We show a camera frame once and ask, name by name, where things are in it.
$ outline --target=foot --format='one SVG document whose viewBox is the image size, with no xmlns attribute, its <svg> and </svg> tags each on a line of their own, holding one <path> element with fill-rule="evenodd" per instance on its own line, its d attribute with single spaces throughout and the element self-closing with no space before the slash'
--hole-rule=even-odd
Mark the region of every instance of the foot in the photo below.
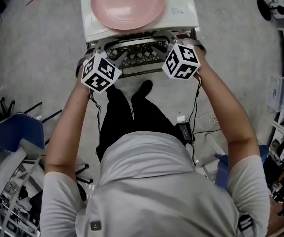
<svg viewBox="0 0 284 237">
<path fill-rule="evenodd" d="M 142 97 L 146 97 L 153 88 L 153 83 L 151 80 L 146 80 L 144 83 L 141 84 L 140 89 L 135 94 L 138 94 Z"/>
<path fill-rule="evenodd" d="M 116 89 L 116 87 L 114 86 L 114 84 L 112 86 L 110 86 L 108 89 L 106 89 L 107 94 L 111 93 L 112 91 L 114 91 Z"/>
</svg>

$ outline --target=blue chair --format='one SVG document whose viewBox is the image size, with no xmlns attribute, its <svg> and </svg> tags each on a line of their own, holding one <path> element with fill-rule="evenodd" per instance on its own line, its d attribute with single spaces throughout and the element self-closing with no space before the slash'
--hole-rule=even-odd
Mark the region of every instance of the blue chair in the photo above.
<svg viewBox="0 0 284 237">
<path fill-rule="evenodd" d="M 269 154 L 269 149 L 267 146 L 259 146 L 259 151 L 260 151 L 261 161 L 264 164 Z M 229 165 L 228 155 L 216 154 L 215 157 L 217 157 L 220 160 L 217 165 L 215 184 L 217 184 L 222 188 L 226 188 L 226 183 L 228 178 L 228 165 Z"/>
<path fill-rule="evenodd" d="M 45 148 L 49 140 L 44 141 L 43 124 L 62 110 L 57 111 L 43 121 L 39 121 L 27 114 L 41 104 L 42 102 L 32 106 L 23 113 L 15 113 L 0 122 L 0 149 L 16 152 L 22 139 L 29 141 L 41 149 Z"/>
</svg>

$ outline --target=concrete floor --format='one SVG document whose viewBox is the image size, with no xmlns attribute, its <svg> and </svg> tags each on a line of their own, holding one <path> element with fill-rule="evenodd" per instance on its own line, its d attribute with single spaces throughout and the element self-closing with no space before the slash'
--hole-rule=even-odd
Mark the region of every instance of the concrete floor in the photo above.
<svg viewBox="0 0 284 237">
<path fill-rule="evenodd" d="M 31 113 L 43 118 L 64 104 L 73 89 L 75 66 L 86 51 L 80 0 L 10 0 L 2 14 L 0 29 L 0 98 L 16 101 L 15 110 L 24 111 L 42 101 L 42 108 Z M 274 111 L 266 104 L 270 75 L 281 70 L 280 38 L 275 22 L 265 21 L 256 0 L 195 0 L 200 23 L 198 39 L 207 49 L 207 60 L 244 106 L 261 143 L 266 144 L 272 129 Z M 177 116 L 188 116 L 193 107 L 197 82 L 171 80 L 164 73 L 120 79 L 116 86 L 130 98 L 145 79 L 154 82 L 149 99 L 173 124 Z M 104 118 L 107 95 L 95 95 L 102 105 Z M 201 90 L 198 101 L 200 117 L 211 111 Z M 97 109 L 90 102 L 85 117 L 78 163 L 86 162 L 85 175 L 97 183 L 99 162 L 95 155 L 98 143 Z M 210 116 L 196 121 L 196 131 L 214 130 Z M 45 125 L 46 139 L 56 120 Z M 226 151 L 221 132 L 213 137 Z M 198 134 L 196 158 L 209 162 L 213 150 Z"/>
</svg>

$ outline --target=black and white cube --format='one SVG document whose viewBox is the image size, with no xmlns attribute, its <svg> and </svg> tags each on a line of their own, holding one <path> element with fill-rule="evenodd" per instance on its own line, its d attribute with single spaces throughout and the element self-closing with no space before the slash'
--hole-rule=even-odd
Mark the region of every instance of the black and white cube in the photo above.
<svg viewBox="0 0 284 237">
<path fill-rule="evenodd" d="M 200 67 L 200 62 L 191 45 L 175 44 L 162 69 L 173 79 L 189 80 Z"/>
<path fill-rule="evenodd" d="M 119 69 L 97 53 L 85 60 L 83 66 L 82 84 L 98 93 L 112 86 L 121 75 Z"/>
</svg>

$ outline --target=white t-shirt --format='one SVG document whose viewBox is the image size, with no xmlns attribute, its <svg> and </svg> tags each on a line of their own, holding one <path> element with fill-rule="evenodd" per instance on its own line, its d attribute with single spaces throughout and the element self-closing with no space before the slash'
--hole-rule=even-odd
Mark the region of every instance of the white t-shirt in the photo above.
<svg viewBox="0 0 284 237">
<path fill-rule="evenodd" d="M 248 213 L 265 236 L 270 203 L 259 156 L 238 162 L 227 190 L 196 173 L 185 146 L 154 132 L 124 135 L 105 152 L 87 206 L 75 181 L 49 172 L 41 212 L 43 237 L 235 236 Z M 91 223 L 100 230 L 92 230 Z"/>
</svg>

